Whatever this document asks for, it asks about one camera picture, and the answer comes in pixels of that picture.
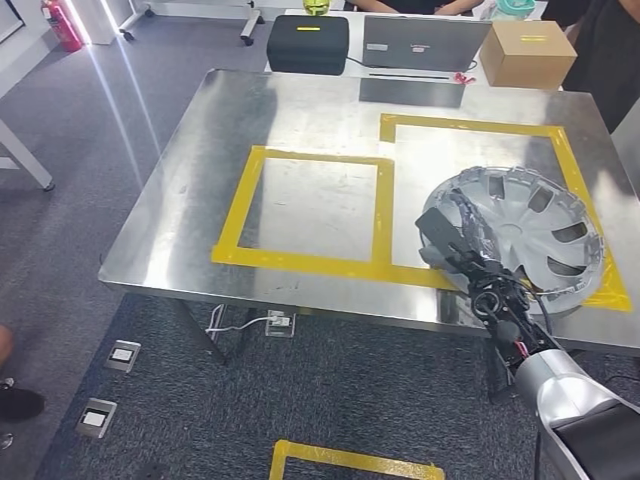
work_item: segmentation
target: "black case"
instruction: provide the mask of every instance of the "black case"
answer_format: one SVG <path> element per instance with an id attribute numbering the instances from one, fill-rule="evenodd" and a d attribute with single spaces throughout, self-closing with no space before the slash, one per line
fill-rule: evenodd
<path id="1" fill-rule="evenodd" d="M 281 15 L 266 56 L 274 72 L 341 75 L 349 52 L 349 22 L 342 17 Z"/>

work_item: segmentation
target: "cardboard box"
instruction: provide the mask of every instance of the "cardboard box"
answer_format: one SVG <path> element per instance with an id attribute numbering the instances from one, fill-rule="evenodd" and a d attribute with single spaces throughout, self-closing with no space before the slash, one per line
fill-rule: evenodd
<path id="1" fill-rule="evenodd" d="M 577 56 L 555 22 L 494 22 L 480 49 L 494 87 L 557 90 Z"/>

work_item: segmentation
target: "red fire extinguisher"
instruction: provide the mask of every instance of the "red fire extinguisher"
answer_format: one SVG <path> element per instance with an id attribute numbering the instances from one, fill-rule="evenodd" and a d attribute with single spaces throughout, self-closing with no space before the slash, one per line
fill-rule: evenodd
<path id="1" fill-rule="evenodd" d="M 64 13 L 60 0 L 44 0 L 42 14 L 66 51 L 75 52 L 82 48 L 82 42 Z"/>

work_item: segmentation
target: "white cable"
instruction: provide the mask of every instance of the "white cable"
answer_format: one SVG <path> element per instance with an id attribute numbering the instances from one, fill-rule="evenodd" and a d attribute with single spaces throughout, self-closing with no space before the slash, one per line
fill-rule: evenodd
<path id="1" fill-rule="evenodd" d="M 260 318 L 254 318 L 254 319 L 253 319 L 250 322 L 247 322 L 245 325 L 242 325 L 242 327 L 208 328 L 207 330 L 205 330 L 205 331 L 207 332 L 207 333 L 209 333 L 209 332 L 229 332 L 230 330 L 244 330 L 244 329 L 245 329 L 248 326 L 253 325 L 254 323 L 263 322 L 263 321 L 265 321 L 265 320 L 272 320 L 274 318 L 276 318 L 276 317 L 260 317 Z"/>
<path id="2" fill-rule="evenodd" d="M 219 312 L 220 310 L 222 310 L 222 304 L 218 305 L 211 312 L 211 321 L 209 322 L 209 328 L 205 330 L 206 332 L 208 332 L 210 329 L 214 328 L 214 324 L 216 322 L 216 312 Z"/>

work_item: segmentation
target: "yellow tape square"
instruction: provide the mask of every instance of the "yellow tape square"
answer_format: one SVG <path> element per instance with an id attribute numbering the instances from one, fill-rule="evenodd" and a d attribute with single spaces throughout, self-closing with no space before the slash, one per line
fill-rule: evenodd
<path id="1" fill-rule="evenodd" d="M 564 128 L 549 125 L 518 125 L 508 123 L 455 120 L 437 117 L 382 114 L 380 139 L 395 142 L 398 125 L 418 127 L 451 128 L 475 132 L 506 133 L 515 135 L 548 137 L 553 145 L 567 187 L 580 197 L 600 235 L 602 228 L 589 195 L 582 174 L 571 151 Z M 245 221 L 253 201 L 254 194 L 266 158 L 301 161 L 355 163 L 374 165 L 377 168 L 375 207 L 374 211 L 373 244 L 370 261 L 346 260 L 319 255 L 298 254 L 238 247 L 238 243 Z M 392 238 L 393 225 L 394 161 L 379 157 L 355 157 L 302 152 L 287 152 L 254 146 L 245 167 L 235 195 L 227 214 L 220 240 L 214 246 L 211 261 L 229 265 L 254 268 L 270 268 L 302 273 L 335 275 L 379 282 L 400 283 L 420 287 L 455 290 L 451 283 L 438 270 L 393 265 Z M 626 294 L 622 278 L 608 249 L 605 248 L 605 268 L 600 288 L 583 305 L 631 311 L 631 300 Z"/>
<path id="2" fill-rule="evenodd" d="M 576 157 L 571 150 L 565 129 L 555 125 L 522 125 L 512 123 L 481 122 L 476 120 L 457 120 L 437 117 L 418 117 L 412 115 L 392 115 L 383 113 L 380 116 L 380 139 L 383 142 L 395 142 L 395 131 L 398 125 L 410 125 L 414 127 L 451 128 L 457 130 L 468 130 L 474 132 L 509 133 L 515 135 L 526 135 L 531 137 L 548 137 L 551 140 L 553 150 L 558 159 L 560 170 L 567 188 L 579 197 L 586 207 L 586 211 L 593 222 L 595 229 L 603 238 L 602 226 L 600 224 L 595 207 L 591 200 Z M 583 305 L 589 307 L 608 308 L 630 312 L 633 310 L 631 299 L 626 293 L 622 277 L 616 266 L 614 256 L 606 247 L 605 242 L 605 267 L 600 288 L 583 302 Z"/>
<path id="3" fill-rule="evenodd" d="M 278 440 L 275 443 L 273 448 L 273 459 L 271 462 L 269 480 L 282 480 L 285 476 L 285 465 L 288 457 L 402 478 L 445 480 L 445 472 L 433 465 L 422 465 L 361 453 L 314 447 L 287 440 Z"/>
<path id="4" fill-rule="evenodd" d="M 377 168 L 374 209 L 373 245 L 368 262 L 306 255 L 292 252 L 238 247 L 238 242 L 267 158 L 316 162 L 356 163 Z M 251 148 L 245 171 L 229 209 L 220 240 L 211 252 L 211 261 L 254 268 L 272 268 L 303 273 L 336 275 L 380 282 L 405 283 L 422 287 L 455 290 L 437 270 L 392 265 L 394 162 L 380 157 L 350 157 L 301 152 L 285 152 L 263 146 Z"/>

